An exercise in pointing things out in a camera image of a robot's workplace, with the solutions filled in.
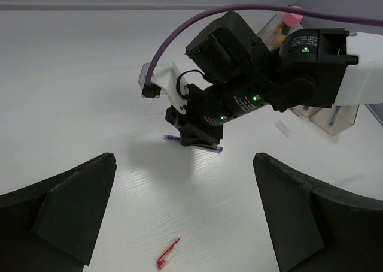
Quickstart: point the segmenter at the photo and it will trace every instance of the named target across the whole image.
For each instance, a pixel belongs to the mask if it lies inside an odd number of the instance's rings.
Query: red pen clip
[[[173,244],[167,248],[167,250],[158,258],[157,260],[157,267],[159,270],[161,270],[170,260],[170,258],[174,255],[174,247],[180,242],[180,238],[175,240]]]

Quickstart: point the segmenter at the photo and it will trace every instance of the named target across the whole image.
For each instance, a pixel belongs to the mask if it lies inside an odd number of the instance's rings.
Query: pen cap
[[[293,8],[301,8],[297,5],[294,5],[292,6]],[[300,14],[295,14],[295,13],[286,13],[284,16],[283,16],[283,19],[282,21],[289,27],[291,28],[296,28],[299,23],[302,21],[303,19],[303,16],[301,16]]]

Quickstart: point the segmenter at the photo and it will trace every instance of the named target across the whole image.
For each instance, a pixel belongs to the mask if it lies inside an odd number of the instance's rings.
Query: purple cable
[[[366,19],[364,17],[352,17],[352,16],[337,16],[334,14],[326,14],[326,13],[316,13],[314,11],[303,10],[300,8],[292,8],[292,7],[283,7],[279,5],[268,5],[268,4],[233,4],[233,5],[225,5],[223,7],[212,8],[210,10],[203,11],[192,18],[186,20],[182,25],[177,27],[161,44],[158,48],[156,54],[153,56],[153,59],[150,62],[147,75],[149,75],[145,84],[151,84],[151,76],[153,75],[154,67],[158,63],[163,52],[170,45],[170,43],[180,34],[182,31],[187,29],[192,24],[198,22],[201,19],[204,19],[208,16],[212,16],[218,13],[225,13],[227,11],[233,10],[272,10],[272,11],[281,11],[284,13],[296,13],[302,16],[314,17],[316,19],[326,19],[332,20],[334,22],[346,22],[346,23],[354,23],[357,25],[370,25],[370,26],[379,26],[383,27],[383,20],[380,19]]]

